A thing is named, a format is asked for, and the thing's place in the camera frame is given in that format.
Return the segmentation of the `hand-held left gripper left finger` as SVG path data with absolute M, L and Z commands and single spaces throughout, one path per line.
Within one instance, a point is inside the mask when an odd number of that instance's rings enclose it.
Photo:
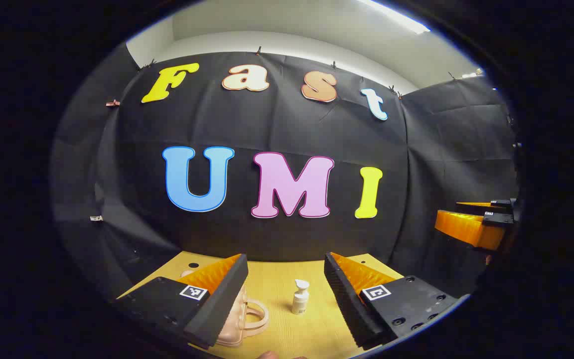
M 237 254 L 180 279 L 157 276 L 113 305 L 171 345 L 214 346 L 248 276 L 248 257 Z

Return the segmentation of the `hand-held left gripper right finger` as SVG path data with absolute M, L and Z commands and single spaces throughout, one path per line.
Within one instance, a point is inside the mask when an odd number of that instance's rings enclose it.
M 356 345 L 370 350 L 410 336 L 458 304 L 417 276 L 394 279 L 333 252 L 324 273 Z

